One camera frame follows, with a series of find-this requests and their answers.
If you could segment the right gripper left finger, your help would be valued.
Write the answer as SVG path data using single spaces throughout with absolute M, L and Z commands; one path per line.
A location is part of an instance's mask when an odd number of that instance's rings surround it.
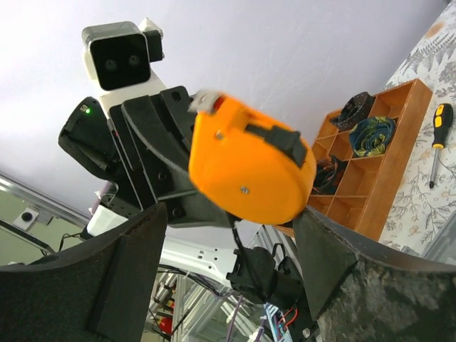
M 1 267 L 2 341 L 140 341 L 167 209 L 31 264 Z

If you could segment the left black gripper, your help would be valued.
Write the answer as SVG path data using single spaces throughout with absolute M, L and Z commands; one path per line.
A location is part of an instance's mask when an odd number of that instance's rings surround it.
M 232 228 L 220 209 L 190 182 L 188 163 L 196 115 L 183 86 L 115 105 L 104 114 L 92 97 L 67 119 L 59 146 L 90 174 L 111 183 L 105 207 L 130 218 L 162 202 L 174 228 Z

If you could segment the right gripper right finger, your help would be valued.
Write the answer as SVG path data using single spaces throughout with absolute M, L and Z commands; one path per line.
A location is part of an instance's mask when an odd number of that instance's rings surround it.
M 455 340 L 455 266 L 399 252 L 311 208 L 293 229 L 323 341 Z

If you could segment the orange tape measure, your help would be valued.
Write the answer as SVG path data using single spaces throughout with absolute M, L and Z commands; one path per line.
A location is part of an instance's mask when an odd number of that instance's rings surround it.
M 281 225 L 307 205 L 317 161 L 301 133 L 240 100 L 199 90 L 188 165 L 193 185 L 224 211 Z

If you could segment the yellow black screwdriver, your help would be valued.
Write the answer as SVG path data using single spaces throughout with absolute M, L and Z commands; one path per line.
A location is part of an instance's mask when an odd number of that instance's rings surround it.
M 452 127 L 454 110 L 451 104 L 441 103 L 437 106 L 433 119 L 433 142 L 432 149 L 435 151 L 432 170 L 430 173 L 429 187 L 433 189 L 437 176 L 438 165 L 440 163 L 440 153 L 446 147 L 447 136 Z

